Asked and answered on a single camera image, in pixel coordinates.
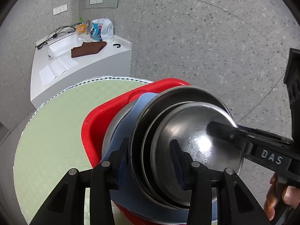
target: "red tray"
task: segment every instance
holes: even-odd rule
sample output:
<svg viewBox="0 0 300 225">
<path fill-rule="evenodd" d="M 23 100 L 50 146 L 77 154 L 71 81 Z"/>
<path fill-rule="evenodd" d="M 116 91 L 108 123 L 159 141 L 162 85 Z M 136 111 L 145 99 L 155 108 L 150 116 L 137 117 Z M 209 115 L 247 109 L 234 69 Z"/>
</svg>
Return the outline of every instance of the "red tray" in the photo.
<svg viewBox="0 0 300 225">
<path fill-rule="evenodd" d="M 160 93 L 175 86 L 189 85 L 179 79 L 162 79 L 124 93 L 93 109 L 85 118 L 81 128 L 81 140 L 92 167 L 94 168 L 101 161 L 102 143 L 110 122 L 125 105 L 146 92 Z M 119 205 L 117 207 L 134 225 L 156 224 L 137 217 Z"/>
</svg>

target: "white paper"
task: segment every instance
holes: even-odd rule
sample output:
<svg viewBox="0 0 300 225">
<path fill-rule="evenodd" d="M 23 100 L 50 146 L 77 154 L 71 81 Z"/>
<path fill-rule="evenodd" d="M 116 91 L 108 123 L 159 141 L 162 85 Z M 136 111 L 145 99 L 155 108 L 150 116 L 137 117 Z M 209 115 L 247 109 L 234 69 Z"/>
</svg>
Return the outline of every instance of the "white paper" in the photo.
<svg viewBox="0 0 300 225">
<path fill-rule="evenodd" d="M 47 84 L 49 84 L 52 80 L 55 79 L 54 74 L 52 73 L 49 65 L 47 64 L 46 67 L 44 67 L 41 71 L 40 71 L 40 79 L 42 80 L 43 86 L 46 86 Z"/>
<path fill-rule="evenodd" d="M 67 70 L 78 64 L 78 62 L 70 58 L 68 55 L 63 55 L 62 57 L 58 58 L 58 61 L 60 61 Z"/>
<path fill-rule="evenodd" d="M 49 64 L 49 67 L 54 74 L 55 77 L 60 76 L 63 72 L 67 71 L 67 69 L 58 61 L 57 59 L 54 60 L 52 63 Z"/>
</svg>

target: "white sink basin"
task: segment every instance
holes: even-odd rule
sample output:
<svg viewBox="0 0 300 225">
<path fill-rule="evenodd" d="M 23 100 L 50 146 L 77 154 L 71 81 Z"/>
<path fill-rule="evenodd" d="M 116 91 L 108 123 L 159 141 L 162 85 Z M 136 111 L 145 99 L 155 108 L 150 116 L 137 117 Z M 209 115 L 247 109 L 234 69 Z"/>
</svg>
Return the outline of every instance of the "white sink basin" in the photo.
<svg viewBox="0 0 300 225">
<path fill-rule="evenodd" d="M 83 42 L 87 41 L 79 37 L 78 34 L 64 37 L 48 46 L 48 59 L 52 60 L 53 58 L 57 58 L 72 48 L 81 46 Z"/>
</svg>

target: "plastic bag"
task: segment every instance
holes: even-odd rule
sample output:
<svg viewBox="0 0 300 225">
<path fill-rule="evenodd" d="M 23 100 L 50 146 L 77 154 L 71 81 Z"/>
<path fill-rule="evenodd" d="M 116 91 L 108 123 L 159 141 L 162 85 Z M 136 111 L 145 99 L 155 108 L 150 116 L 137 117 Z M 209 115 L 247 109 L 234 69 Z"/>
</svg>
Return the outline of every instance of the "plastic bag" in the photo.
<svg viewBox="0 0 300 225">
<path fill-rule="evenodd" d="M 92 21 L 90 37 L 96 41 L 113 42 L 113 23 L 109 19 L 95 19 Z"/>
</svg>

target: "white wall socket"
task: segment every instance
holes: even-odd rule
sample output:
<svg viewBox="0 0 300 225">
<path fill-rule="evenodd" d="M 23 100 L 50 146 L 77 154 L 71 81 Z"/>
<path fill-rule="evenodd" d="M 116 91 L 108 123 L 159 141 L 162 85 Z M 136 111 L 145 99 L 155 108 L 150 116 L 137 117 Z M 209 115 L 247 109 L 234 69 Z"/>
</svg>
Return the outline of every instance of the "white wall socket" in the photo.
<svg viewBox="0 0 300 225">
<path fill-rule="evenodd" d="M 97 0 L 90 0 L 90 5 L 96 4 Z"/>
<path fill-rule="evenodd" d="M 53 8 L 53 15 L 60 13 L 60 7 Z"/>
<path fill-rule="evenodd" d="M 102 3 L 103 0 L 96 0 L 96 3 Z"/>
<path fill-rule="evenodd" d="M 64 12 L 64 11 L 67 11 L 68 10 L 68 7 L 67 7 L 67 4 L 64 4 L 62 6 L 60 6 L 60 12 Z"/>
</svg>

